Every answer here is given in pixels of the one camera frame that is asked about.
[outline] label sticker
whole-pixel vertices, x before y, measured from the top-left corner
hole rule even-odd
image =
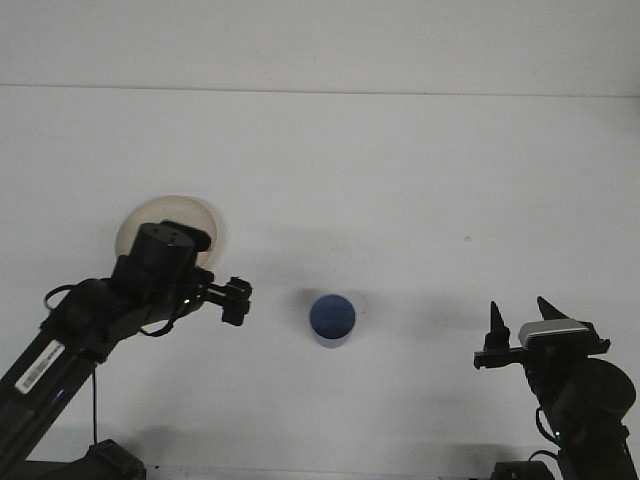
[[[51,343],[36,358],[36,361],[27,368],[27,371],[20,377],[16,383],[19,392],[27,394],[42,378],[42,375],[56,361],[56,359],[64,352],[64,345],[57,340],[51,340]]]

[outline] cable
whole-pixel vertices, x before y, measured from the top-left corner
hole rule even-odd
[[[531,456],[529,457],[529,460],[527,460],[527,463],[524,464],[524,469],[522,471],[522,480],[527,480],[527,474],[529,473],[529,465],[531,465],[531,461],[538,455],[546,455],[547,457],[551,457],[554,460],[558,460],[558,456],[555,453],[550,452],[549,450],[536,450],[531,454]]]
[[[93,386],[93,444],[98,443],[98,381],[96,371],[91,374],[91,384]]]
[[[73,287],[75,287],[75,285],[62,285],[60,287],[54,288],[49,293],[47,293],[44,296],[44,306],[47,308],[47,310],[51,311],[55,308],[49,305],[49,300],[51,299],[51,297],[53,297],[54,295],[60,292],[66,292],[67,290],[71,290]]]
[[[542,412],[542,407],[538,407],[536,409],[536,426],[538,427],[538,431],[540,432],[540,435],[542,435],[544,438],[549,440],[554,445],[557,445],[558,440],[556,440],[556,438],[553,435],[547,432],[544,426],[542,425],[542,420],[540,419],[540,412]]]
[[[158,330],[154,330],[153,332],[148,332],[144,328],[140,328],[138,332],[147,337],[162,337],[163,335],[166,335],[171,330],[173,330],[175,323],[179,319],[187,316],[189,313],[193,311],[193,305],[196,301],[196,298],[198,298],[199,296],[200,295],[194,295],[192,297],[185,298],[184,300],[179,302],[175,310],[171,314],[171,317],[169,317],[169,319],[164,324],[164,326],[159,328]]]

